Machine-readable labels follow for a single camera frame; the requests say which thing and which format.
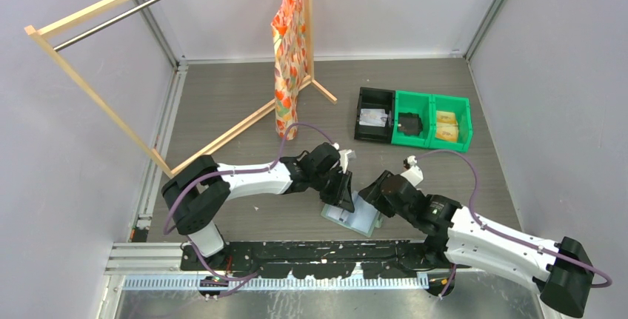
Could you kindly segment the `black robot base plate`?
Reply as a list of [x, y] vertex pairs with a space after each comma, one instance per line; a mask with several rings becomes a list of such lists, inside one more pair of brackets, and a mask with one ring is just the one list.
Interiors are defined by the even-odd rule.
[[317, 280], [348, 278], [360, 269], [366, 279], [411, 278], [418, 272], [448, 273], [420, 241], [232, 241], [205, 259], [215, 271], [237, 277]]

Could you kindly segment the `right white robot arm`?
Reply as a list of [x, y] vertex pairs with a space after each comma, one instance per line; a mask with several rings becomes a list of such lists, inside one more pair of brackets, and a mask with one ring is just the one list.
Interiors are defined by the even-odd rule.
[[427, 237], [423, 258], [432, 267], [470, 266], [515, 282], [548, 307], [582, 318], [592, 288], [591, 260], [576, 239], [531, 236], [487, 218], [475, 220], [460, 202], [425, 195], [405, 173], [382, 174], [358, 195], [391, 218], [398, 215]]

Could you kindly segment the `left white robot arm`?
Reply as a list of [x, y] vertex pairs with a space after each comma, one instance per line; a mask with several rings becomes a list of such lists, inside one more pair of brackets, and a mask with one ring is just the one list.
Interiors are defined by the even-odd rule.
[[220, 164], [203, 155], [161, 188], [169, 209], [166, 222], [196, 245], [202, 264], [210, 270], [220, 269], [226, 263], [227, 250], [213, 219], [226, 201], [313, 189], [324, 203], [354, 212], [352, 173], [348, 169], [354, 158], [354, 151], [327, 142], [311, 152], [280, 157], [268, 164]]

